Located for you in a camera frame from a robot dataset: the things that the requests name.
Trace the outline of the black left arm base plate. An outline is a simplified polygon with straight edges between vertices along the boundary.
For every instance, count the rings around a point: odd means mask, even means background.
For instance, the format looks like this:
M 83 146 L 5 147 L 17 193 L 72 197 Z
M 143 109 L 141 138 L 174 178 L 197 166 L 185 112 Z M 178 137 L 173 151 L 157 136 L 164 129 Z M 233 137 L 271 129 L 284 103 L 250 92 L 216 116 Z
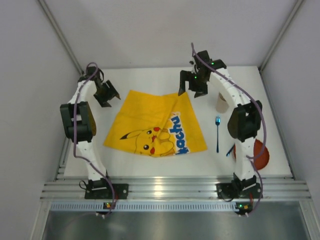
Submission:
M 113 183 L 113 190 L 114 190 L 114 199 L 116 200 L 126 200 L 129 194 L 129 184 L 126 183 Z M 93 188 L 91 190 L 85 190 L 85 199 L 88 200 L 112 200 L 113 193 L 112 189 L 109 185 L 100 187 L 100 188 Z

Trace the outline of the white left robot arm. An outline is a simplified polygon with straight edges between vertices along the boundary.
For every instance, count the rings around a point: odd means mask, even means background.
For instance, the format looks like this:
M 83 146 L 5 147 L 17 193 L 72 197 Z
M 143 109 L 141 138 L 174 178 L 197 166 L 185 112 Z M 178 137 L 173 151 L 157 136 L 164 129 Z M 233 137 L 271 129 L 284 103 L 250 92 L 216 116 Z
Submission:
M 120 94 L 110 80 L 105 80 L 98 65 L 91 62 L 77 81 L 71 100 L 59 107 L 65 136 L 73 142 L 73 156 L 86 164 L 88 192 L 113 188 L 94 144 L 98 132 L 94 111 L 96 107 L 110 108 L 109 101 L 113 98 L 120 99 Z M 96 107 L 90 106 L 91 100 L 95 101 Z

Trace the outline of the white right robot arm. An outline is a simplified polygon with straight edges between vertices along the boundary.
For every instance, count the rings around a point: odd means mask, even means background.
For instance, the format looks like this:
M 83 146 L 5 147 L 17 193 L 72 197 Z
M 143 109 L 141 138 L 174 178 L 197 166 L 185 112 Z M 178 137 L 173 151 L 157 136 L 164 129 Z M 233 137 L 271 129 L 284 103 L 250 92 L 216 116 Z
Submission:
M 208 83 L 211 83 L 232 109 L 227 130 L 234 139 L 236 164 L 232 181 L 217 185 L 218 198 L 230 202 L 261 194 L 262 179 L 255 167 L 259 156 L 254 153 L 258 131 L 266 129 L 261 102 L 232 80 L 227 65 L 221 59 L 211 59 L 206 50 L 193 51 L 192 57 L 190 64 L 193 69 L 180 71 L 178 95 L 190 90 L 195 93 L 195 98 L 205 96 Z

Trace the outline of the yellow Pikachu cloth placemat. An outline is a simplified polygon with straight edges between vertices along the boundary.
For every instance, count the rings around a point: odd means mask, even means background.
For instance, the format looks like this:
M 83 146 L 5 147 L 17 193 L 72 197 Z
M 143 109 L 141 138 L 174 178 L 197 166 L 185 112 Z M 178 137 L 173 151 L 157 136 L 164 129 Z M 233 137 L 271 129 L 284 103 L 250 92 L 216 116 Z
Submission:
M 187 93 L 130 90 L 103 145 L 150 157 L 198 153 L 207 144 Z

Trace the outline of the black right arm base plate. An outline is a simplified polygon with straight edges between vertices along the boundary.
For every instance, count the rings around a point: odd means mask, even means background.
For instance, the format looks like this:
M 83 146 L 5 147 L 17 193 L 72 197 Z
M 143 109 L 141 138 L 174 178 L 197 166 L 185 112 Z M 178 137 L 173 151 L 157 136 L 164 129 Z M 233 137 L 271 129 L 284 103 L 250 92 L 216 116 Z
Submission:
M 259 184 L 238 192 L 231 183 L 218 183 L 216 185 L 216 190 L 217 198 L 227 202 L 235 199 L 258 199 L 262 193 Z

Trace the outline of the beige paper cup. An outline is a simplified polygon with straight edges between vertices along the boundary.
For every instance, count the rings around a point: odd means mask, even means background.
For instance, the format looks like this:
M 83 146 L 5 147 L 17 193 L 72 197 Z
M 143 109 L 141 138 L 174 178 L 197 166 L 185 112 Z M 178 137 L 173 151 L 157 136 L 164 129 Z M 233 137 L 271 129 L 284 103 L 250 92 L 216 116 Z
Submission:
M 220 92 L 218 93 L 215 108 L 216 108 L 216 111 L 220 114 L 226 113 L 229 109 L 229 105 L 228 105 L 227 101 L 225 100 L 225 98 L 223 97 L 223 95 Z

